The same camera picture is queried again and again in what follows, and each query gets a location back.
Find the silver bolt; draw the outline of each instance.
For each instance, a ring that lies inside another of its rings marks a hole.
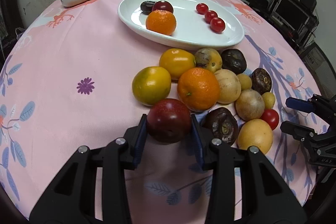
[[[211,140],[213,145],[221,145],[222,144],[222,140],[214,138]]]
[[[251,151],[253,154],[256,154],[256,153],[259,152],[259,149],[258,149],[258,147],[256,147],[256,146],[251,146],[251,147],[250,147],[250,151]]]
[[[82,145],[82,146],[80,146],[80,147],[78,148],[78,152],[83,154],[83,153],[85,153],[88,149],[89,149],[89,148],[88,148],[87,146]]]
[[[118,145],[122,145],[126,142],[126,140],[124,138],[117,138],[115,143]]]

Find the wrinkled black fruit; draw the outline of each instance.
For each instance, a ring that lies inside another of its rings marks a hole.
[[[252,88],[263,95],[265,92],[270,92],[272,88],[272,78],[264,69],[255,69],[251,75]]]
[[[209,112],[205,117],[203,127],[210,129],[215,138],[229,145],[233,145],[239,134],[236,119],[225,107],[220,107]]]
[[[156,1],[152,0],[146,0],[143,3],[141,3],[140,9],[142,10],[142,13],[144,13],[145,15],[149,15],[155,3]]]
[[[228,49],[220,55],[223,60],[222,68],[233,71],[235,74],[241,74],[246,70],[246,60],[243,53],[236,49]]]

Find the white plate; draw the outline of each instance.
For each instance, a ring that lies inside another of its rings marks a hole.
[[[238,44],[244,38],[244,29],[239,20],[224,7],[211,0],[166,0],[174,8],[177,26],[171,36],[146,29],[146,18],[140,9],[146,0],[123,0],[118,8],[120,19],[134,32],[157,43],[197,50],[202,47],[223,49]],[[214,10],[225,21],[226,28],[215,33],[204,21],[204,16],[196,12],[196,5],[205,3],[209,10]]]

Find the monitor screen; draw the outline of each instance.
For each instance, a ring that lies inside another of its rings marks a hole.
[[[307,20],[307,15],[289,0],[281,0],[275,12],[288,22],[296,31]]]

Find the table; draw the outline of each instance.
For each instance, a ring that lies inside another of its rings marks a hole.
[[[6,60],[0,75],[0,181],[26,217],[79,146],[106,146],[149,111],[133,97],[132,79],[140,69],[158,65],[168,47],[123,24],[117,16],[121,1],[89,0],[65,9],[56,0]],[[246,36],[236,48],[246,57],[245,73],[257,67],[269,72],[281,121],[325,132],[327,126],[314,114],[285,107],[289,96],[307,99],[319,91],[282,36],[240,0],[215,1],[243,24]],[[176,84],[169,97],[177,98]],[[236,114],[232,105],[228,108]],[[307,164],[307,152],[278,127],[267,157],[303,204],[316,177],[316,169]],[[239,217],[239,169],[235,174]],[[149,137],[139,168],[125,176],[133,223],[204,223],[211,172],[199,170],[185,141],[159,145]],[[96,201],[97,218],[100,205]]]

